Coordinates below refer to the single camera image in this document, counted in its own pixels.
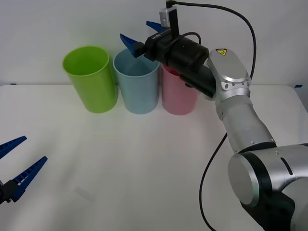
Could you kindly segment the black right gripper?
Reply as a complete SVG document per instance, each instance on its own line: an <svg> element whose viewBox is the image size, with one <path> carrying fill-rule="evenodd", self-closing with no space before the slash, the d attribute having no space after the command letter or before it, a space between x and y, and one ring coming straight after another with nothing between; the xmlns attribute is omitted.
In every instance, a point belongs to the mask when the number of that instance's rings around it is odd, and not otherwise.
<svg viewBox="0 0 308 231"><path fill-rule="evenodd" d="M166 29L160 23L147 21L146 25L154 29L157 33L150 36L146 43L135 41L123 34L120 34L120 39L128 48L133 57L137 58L144 55L150 61L158 61L162 64L172 64L172 35L171 29Z"/></svg>

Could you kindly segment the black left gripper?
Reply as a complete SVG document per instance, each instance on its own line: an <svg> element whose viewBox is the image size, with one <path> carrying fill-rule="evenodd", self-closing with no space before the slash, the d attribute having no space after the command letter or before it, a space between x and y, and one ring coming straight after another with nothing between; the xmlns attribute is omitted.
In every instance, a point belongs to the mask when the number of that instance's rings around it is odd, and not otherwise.
<svg viewBox="0 0 308 231"><path fill-rule="evenodd" d="M12 151L25 140L26 136L22 136L14 140L8 141L4 144L1 144L0 159L2 159L5 155L7 155L10 151ZM12 180L9 180L5 184L3 184L1 181L0 204L2 204L4 201L6 201L7 203L9 203L10 201L17 202L47 160L48 158L44 156Z"/></svg>

